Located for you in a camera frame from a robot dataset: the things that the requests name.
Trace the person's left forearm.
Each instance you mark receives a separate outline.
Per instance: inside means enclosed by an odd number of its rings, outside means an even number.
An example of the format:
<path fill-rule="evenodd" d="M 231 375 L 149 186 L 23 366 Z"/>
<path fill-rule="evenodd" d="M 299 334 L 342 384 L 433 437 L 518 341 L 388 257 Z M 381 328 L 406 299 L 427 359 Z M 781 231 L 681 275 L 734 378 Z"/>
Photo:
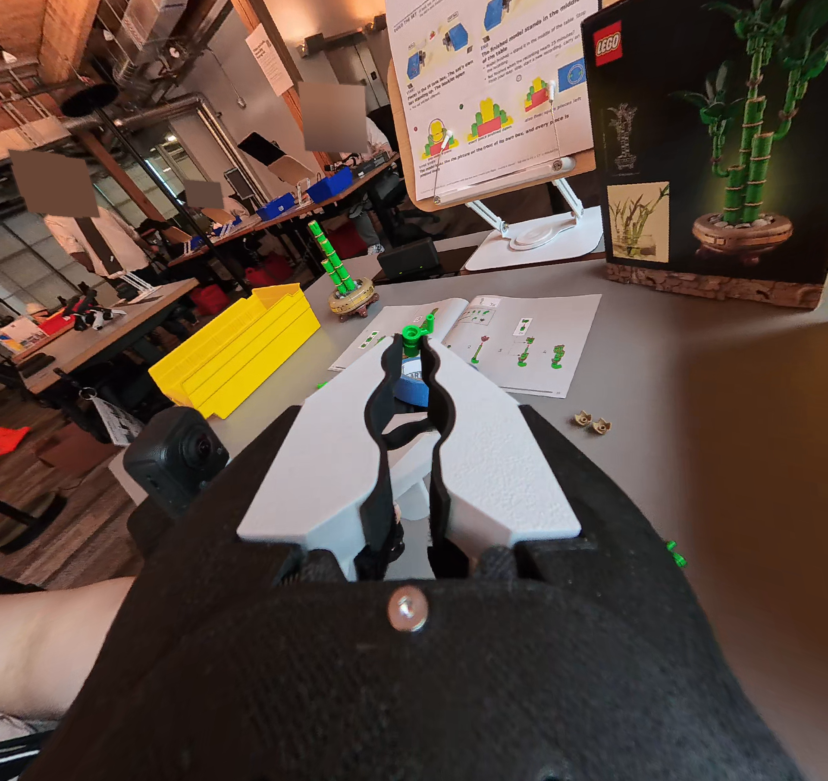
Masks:
<path fill-rule="evenodd" d="M 1 712 L 56 720 L 77 698 L 134 577 L 1 597 Z"/>

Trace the white stand base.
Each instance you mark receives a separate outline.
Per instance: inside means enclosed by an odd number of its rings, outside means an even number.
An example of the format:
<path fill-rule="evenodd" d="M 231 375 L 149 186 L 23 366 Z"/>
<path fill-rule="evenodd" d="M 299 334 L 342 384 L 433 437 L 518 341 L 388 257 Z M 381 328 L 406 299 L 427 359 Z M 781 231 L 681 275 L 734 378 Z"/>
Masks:
<path fill-rule="evenodd" d="M 464 264 L 465 271 L 545 266 L 594 258 L 595 253 L 602 257 L 605 229 L 601 208 L 586 208 L 564 178 L 553 180 L 551 186 L 563 197 L 564 213 L 520 223 L 509 224 L 480 200 L 467 203 L 492 232 Z"/>

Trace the lego instruction booklet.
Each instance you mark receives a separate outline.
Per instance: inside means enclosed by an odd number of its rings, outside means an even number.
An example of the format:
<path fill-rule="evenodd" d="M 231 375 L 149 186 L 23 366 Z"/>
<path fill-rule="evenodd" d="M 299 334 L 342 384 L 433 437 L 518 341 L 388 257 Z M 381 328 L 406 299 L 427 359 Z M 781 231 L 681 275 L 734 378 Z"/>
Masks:
<path fill-rule="evenodd" d="M 599 295 L 515 298 L 486 294 L 384 307 L 329 370 L 340 372 L 404 327 L 433 314 L 436 340 L 509 393 L 564 398 Z"/>

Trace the black rectangular device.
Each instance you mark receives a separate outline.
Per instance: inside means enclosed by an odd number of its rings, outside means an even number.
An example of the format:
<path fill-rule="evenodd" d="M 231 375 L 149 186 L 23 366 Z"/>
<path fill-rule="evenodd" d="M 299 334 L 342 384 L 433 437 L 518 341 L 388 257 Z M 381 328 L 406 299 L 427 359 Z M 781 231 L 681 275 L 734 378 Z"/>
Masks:
<path fill-rule="evenodd" d="M 442 272 L 440 255 L 429 238 L 390 248 L 378 255 L 377 262 L 382 282 L 421 280 Z"/>

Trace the black pole stand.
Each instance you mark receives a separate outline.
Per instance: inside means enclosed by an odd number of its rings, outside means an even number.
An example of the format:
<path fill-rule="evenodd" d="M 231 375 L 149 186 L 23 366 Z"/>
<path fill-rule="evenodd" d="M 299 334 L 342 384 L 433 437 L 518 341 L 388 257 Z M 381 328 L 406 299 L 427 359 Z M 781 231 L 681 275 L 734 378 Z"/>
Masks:
<path fill-rule="evenodd" d="M 130 137 L 129 132 L 124 131 L 121 126 L 118 126 L 115 121 L 109 116 L 105 108 L 119 95 L 118 88 L 112 83 L 107 82 L 93 82 L 86 83 L 77 92 L 69 94 L 66 99 L 60 102 L 60 111 L 67 117 L 95 117 L 102 126 L 108 130 L 115 139 L 126 149 L 132 158 L 145 170 L 148 176 L 160 188 L 163 196 L 172 204 L 177 213 L 181 216 L 186 225 L 195 232 L 203 240 L 204 249 L 230 273 L 234 282 L 243 291 L 245 297 L 251 297 L 253 290 L 247 280 L 244 278 L 244 270 L 237 266 L 232 260 L 228 259 L 221 251 L 217 250 L 209 234 L 188 212 L 187 208 L 181 204 L 176 195 L 168 187 L 163 180 L 160 173 L 146 160 L 134 140 Z"/>

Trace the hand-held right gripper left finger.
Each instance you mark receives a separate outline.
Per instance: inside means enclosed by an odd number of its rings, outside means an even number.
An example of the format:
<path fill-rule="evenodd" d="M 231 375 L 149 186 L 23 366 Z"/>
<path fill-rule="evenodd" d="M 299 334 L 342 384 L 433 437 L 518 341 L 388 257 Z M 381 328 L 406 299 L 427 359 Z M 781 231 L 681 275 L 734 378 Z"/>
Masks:
<path fill-rule="evenodd" d="M 384 579 L 397 541 L 383 434 L 394 416 L 397 338 L 309 396 L 243 516 L 238 537 L 330 551 L 347 579 Z"/>

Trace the blue masking tape roll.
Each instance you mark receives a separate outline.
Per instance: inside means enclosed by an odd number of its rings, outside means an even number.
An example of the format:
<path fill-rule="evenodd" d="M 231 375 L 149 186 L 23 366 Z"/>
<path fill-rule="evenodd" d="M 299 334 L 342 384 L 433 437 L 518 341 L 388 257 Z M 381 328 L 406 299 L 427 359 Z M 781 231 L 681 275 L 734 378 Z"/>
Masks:
<path fill-rule="evenodd" d="M 429 387 L 422 377 L 422 364 L 419 354 L 402 353 L 399 375 L 393 387 L 394 397 L 401 403 L 426 409 L 429 404 Z"/>

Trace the yellow plastic bin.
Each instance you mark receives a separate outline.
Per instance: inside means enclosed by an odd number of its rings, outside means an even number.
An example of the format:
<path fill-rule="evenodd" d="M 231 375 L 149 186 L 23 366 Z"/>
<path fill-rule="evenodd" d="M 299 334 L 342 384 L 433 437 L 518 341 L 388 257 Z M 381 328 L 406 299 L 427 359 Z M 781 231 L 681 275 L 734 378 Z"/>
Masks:
<path fill-rule="evenodd" d="M 254 289 L 149 374 L 172 403 L 224 420 L 319 328 L 299 284 Z"/>

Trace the black lego set box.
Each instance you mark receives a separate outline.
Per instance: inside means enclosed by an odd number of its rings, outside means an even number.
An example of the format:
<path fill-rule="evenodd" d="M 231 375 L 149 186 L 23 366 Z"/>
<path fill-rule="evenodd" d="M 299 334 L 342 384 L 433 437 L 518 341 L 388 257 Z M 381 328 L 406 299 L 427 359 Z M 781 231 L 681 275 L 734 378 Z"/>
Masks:
<path fill-rule="evenodd" d="M 827 0 L 621 0 L 581 33 L 606 277 L 816 309 Z"/>

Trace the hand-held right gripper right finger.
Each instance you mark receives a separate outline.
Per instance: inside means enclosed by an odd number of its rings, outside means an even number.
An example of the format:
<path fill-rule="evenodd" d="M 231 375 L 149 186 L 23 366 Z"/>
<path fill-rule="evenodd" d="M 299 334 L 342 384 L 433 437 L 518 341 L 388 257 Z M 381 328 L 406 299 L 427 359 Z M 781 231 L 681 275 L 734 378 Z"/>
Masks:
<path fill-rule="evenodd" d="M 579 537 L 580 521 L 518 402 L 441 343 L 423 340 L 421 367 L 439 434 L 427 550 L 435 577 L 466 577 L 492 547 Z"/>

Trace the tablet on wooden stand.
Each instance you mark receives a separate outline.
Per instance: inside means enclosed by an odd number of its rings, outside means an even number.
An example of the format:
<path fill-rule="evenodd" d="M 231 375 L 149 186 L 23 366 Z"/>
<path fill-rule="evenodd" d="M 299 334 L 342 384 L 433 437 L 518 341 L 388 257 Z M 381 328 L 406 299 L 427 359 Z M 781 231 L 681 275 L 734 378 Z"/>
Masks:
<path fill-rule="evenodd" d="M 286 154 L 277 144 L 268 141 L 258 132 L 252 132 L 241 140 L 238 148 L 266 166 L 273 175 L 287 185 L 307 188 L 317 182 L 316 172 L 293 156 Z"/>

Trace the lego bamboo pot model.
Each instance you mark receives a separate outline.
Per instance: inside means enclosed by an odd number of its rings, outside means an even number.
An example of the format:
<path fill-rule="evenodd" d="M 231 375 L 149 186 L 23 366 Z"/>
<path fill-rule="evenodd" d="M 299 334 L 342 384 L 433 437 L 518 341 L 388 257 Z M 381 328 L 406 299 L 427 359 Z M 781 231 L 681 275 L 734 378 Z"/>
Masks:
<path fill-rule="evenodd" d="M 310 220 L 308 230 L 319 249 L 320 265 L 334 285 L 328 299 L 330 311 L 339 322 L 356 316 L 366 317 L 368 307 L 379 299 L 373 282 L 350 274 L 316 220 Z"/>

